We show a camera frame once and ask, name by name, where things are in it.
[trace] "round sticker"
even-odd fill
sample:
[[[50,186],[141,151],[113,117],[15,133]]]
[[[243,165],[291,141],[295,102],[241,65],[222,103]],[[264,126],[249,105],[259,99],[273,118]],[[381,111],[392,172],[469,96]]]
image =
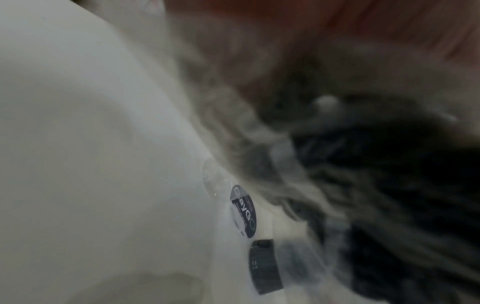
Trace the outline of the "round sticker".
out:
[[[248,238],[253,237],[257,230],[257,214],[252,198],[242,187],[236,185],[231,190],[230,201],[235,225],[240,229],[242,235],[246,235]]]

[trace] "black cap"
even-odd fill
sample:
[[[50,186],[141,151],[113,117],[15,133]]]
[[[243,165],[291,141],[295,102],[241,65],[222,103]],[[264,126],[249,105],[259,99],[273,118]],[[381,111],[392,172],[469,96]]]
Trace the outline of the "black cap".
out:
[[[283,289],[275,259],[274,240],[254,241],[248,254],[248,261],[251,279],[259,294]]]

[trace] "white surface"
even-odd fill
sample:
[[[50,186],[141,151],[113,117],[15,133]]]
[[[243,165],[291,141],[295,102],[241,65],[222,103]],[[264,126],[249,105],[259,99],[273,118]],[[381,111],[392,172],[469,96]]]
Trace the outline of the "white surface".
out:
[[[0,44],[0,301],[208,276],[208,153],[112,29],[67,0],[2,0]]]

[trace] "clear plastic bag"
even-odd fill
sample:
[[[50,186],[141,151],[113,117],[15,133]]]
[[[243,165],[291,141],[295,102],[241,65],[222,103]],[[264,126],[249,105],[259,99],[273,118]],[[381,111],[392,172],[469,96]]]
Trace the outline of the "clear plastic bag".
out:
[[[216,159],[288,215],[265,248],[289,302],[480,296],[477,75],[302,29],[133,2],[95,12],[144,50],[154,79],[179,80],[171,98]]]

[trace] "dark blue sticker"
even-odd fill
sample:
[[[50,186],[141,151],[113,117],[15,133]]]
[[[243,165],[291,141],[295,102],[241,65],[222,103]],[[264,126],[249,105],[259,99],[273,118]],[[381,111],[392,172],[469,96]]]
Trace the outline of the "dark blue sticker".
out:
[[[245,232],[248,238],[253,237],[257,230],[257,214],[255,213],[252,198],[242,187],[236,185],[231,190],[230,201],[233,208],[238,211],[241,220],[243,221],[243,223],[235,221],[235,224],[242,231],[242,234]]]

